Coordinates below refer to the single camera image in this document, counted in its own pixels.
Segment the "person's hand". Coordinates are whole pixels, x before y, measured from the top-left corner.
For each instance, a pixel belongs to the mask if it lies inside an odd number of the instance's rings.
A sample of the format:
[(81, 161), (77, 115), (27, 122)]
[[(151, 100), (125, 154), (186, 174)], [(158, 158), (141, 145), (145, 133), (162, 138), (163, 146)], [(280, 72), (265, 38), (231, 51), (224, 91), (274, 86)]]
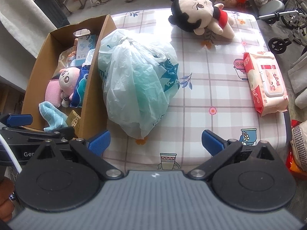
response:
[(4, 177), (0, 185), (0, 218), (4, 222), (8, 222), (12, 218), (14, 204), (10, 200), (10, 195), (14, 192), (13, 182)]

